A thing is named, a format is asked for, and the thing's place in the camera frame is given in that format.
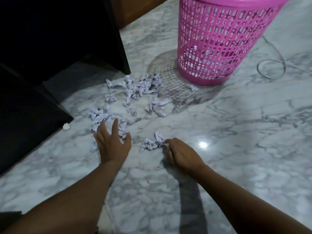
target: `bright light spot on floor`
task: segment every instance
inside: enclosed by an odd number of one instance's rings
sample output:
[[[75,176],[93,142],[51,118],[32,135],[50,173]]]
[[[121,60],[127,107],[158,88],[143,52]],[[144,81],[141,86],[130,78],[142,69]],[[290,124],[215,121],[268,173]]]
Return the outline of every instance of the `bright light spot on floor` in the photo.
[[[199,142],[199,146],[204,149],[207,148],[208,144],[205,142]]]

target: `marble floor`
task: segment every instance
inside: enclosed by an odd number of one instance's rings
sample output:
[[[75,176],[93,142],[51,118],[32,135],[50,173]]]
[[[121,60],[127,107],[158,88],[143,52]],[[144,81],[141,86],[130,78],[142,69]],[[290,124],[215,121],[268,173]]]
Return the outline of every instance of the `marble floor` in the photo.
[[[167,117],[147,114],[149,98],[133,103],[132,117],[122,105],[124,93],[112,89],[111,111],[130,120],[132,149],[107,196],[116,233],[235,233],[212,198],[187,177],[163,163],[161,149],[139,153],[145,137],[159,130],[178,137],[215,171],[312,228],[312,0],[285,5],[264,36],[281,53],[281,79],[256,70],[279,59],[260,39],[223,86],[185,86],[175,70],[178,0],[168,0],[121,30],[132,75],[159,73]],[[274,75],[282,65],[264,69]],[[90,173],[99,163],[91,153],[88,110],[105,105],[107,75],[123,74],[76,63],[46,87],[75,118],[0,178],[0,211],[32,207]]]

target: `hand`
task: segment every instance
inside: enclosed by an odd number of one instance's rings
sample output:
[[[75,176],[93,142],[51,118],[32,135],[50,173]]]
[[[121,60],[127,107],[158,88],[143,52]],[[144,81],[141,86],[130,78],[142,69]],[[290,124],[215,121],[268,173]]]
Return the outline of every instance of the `hand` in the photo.
[[[112,162],[119,170],[126,160],[131,149],[131,136],[128,132],[124,144],[119,140],[118,135],[118,118],[115,119],[110,135],[106,129],[105,123],[101,122],[98,126],[94,138],[99,146],[101,163]]]
[[[169,144],[168,159],[183,172],[191,175],[205,166],[204,161],[195,150],[183,141],[173,138],[167,139],[165,143]]]

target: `forearm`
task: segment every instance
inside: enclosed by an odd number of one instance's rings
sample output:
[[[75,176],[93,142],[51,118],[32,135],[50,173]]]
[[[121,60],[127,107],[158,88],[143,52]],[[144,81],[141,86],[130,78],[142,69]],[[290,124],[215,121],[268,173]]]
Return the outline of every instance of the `forearm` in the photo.
[[[26,213],[8,233],[94,233],[111,182],[114,164],[101,164],[89,175]]]
[[[304,225],[208,166],[193,178],[209,193],[237,233],[311,233]]]

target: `black furniture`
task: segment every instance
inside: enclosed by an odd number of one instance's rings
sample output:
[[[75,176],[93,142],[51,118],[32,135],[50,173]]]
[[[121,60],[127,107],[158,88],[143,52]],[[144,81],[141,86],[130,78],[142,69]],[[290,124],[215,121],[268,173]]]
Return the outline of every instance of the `black furniture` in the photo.
[[[125,74],[130,68],[110,0],[0,0],[0,21],[3,173],[73,119],[34,90],[43,81],[89,54]]]

